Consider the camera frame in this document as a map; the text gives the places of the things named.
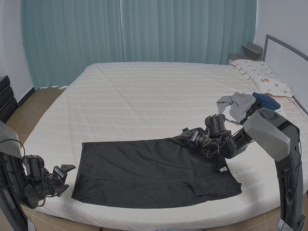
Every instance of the gray garment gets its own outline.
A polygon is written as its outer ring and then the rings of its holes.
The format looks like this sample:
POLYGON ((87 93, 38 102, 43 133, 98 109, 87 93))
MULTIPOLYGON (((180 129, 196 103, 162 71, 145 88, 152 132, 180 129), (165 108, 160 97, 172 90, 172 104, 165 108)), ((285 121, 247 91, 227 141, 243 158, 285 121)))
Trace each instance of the gray garment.
POLYGON ((230 115, 240 123, 246 117, 246 111, 256 102, 250 94, 235 92, 232 96, 223 96, 217 101, 218 112, 222 114, 231 105, 230 115))

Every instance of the bed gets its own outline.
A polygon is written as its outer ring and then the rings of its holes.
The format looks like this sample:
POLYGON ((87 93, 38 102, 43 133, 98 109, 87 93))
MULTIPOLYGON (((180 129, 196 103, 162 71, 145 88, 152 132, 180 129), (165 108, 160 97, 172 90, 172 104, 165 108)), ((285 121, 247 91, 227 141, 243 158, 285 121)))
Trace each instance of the bed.
MULTIPOLYGON (((301 88, 308 88, 308 58, 267 37, 264 60, 287 81, 293 99, 276 98, 288 119, 301 130, 304 191, 308 190, 308 116, 301 88), (305 64, 297 70, 293 65, 305 64), (304 72, 301 81, 286 79, 304 72)), ((25 143, 26 153, 40 155, 49 170, 55 165, 79 166, 82 142, 131 141, 177 136, 185 127, 204 127, 204 118, 218 112, 216 101, 234 92, 254 89, 231 65, 129 62, 88 66, 46 111, 25 143)), ((226 122, 233 132, 241 126, 226 122)), ((126 209, 85 204, 71 198, 77 169, 62 197, 47 199, 47 214, 122 230, 199 229, 228 225, 278 207, 279 188, 273 159, 256 143, 227 160, 242 193, 222 200, 170 209, 126 209)))

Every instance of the brown tile floor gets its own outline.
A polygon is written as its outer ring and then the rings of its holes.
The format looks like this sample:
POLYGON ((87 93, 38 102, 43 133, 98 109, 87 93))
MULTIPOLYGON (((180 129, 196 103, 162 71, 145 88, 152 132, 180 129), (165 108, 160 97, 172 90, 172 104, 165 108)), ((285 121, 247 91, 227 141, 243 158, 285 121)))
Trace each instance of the brown tile floor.
MULTIPOLYGON (((56 98, 63 92, 56 87, 49 87, 36 91, 21 108, 15 113, 6 123, 9 127, 15 130, 20 141, 26 141, 37 122, 40 120, 45 111, 51 106, 56 98)), ((68 219, 57 218, 38 211, 33 211, 23 207, 26 215, 30 216, 38 231, 99 231, 99 227, 86 225, 74 222, 68 219)), ((308 215, 308 198, 307 194, 304 197, 303 213, 308 215)), ((280 209, 276 208, 262 215, 241 221, 235 224, 206 229, 206 231, 265 231, 277 230, 277 218, 280 214, 280 209)), ((12 228, 7 222, 5 216, 0 210, 1 230, 10 231, 12 228)), ((308 222, 305 223, 304 231, 308 231, 308 222)))

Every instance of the white pillow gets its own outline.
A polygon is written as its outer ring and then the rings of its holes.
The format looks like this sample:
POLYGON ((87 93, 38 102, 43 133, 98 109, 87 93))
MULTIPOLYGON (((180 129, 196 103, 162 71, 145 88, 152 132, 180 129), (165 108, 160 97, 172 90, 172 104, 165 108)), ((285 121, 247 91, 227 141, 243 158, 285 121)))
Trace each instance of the white pillow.
POLYGON ((264 61, 235 60, 231 62, 246 77, 257 93, 292 97, 290 87, 284 83, 264 61))

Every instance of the curtain fold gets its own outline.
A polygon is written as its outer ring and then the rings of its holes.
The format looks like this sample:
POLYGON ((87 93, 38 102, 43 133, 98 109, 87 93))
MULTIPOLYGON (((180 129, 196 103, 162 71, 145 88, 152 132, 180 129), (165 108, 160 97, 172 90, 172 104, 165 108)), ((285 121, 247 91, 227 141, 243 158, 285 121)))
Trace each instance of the curtain fold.
POLYGON ((120 0, 22 0, 21 28, 35 89, 69 85, 93 63, 123 61, 120 0))
POLYGON ((121 0, 124 61, 227 64, 255 33, 257 0, 121 0))

